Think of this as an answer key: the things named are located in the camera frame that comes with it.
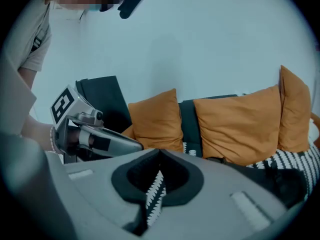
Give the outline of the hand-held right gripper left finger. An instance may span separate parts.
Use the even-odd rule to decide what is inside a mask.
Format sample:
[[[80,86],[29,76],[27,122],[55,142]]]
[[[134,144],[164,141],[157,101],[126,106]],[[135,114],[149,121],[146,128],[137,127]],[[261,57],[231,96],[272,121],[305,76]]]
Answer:
[[[159,240],[161,231],[147,227],[144,190],[127,179],[134,163],[157,154],[148,149],[131,154],[63,165],[46,153],[54,199],[47,217],[57,240]]]

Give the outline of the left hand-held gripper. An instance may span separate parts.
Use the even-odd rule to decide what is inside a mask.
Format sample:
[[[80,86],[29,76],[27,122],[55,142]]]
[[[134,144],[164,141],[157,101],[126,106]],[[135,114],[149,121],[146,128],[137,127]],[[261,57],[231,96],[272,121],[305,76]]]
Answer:
[[[52,143],[64,156],[76,156],[80,149],[86,149],[96,155],[114,158],[144,149],[138,141],[102,127],[103,113],[71,85],[67,85],[53,102],[50,114],[55,130]],[[70,121],[78,126],[79,131],[79,145],[73,147],[68,144]]]

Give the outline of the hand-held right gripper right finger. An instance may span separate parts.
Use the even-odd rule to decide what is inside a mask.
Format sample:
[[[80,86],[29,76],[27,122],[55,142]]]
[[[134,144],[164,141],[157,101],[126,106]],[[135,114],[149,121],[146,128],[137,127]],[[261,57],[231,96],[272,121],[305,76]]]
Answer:
[[[287,208],[226,165],[163,155],[147,191],[149,240],[274,240]]]

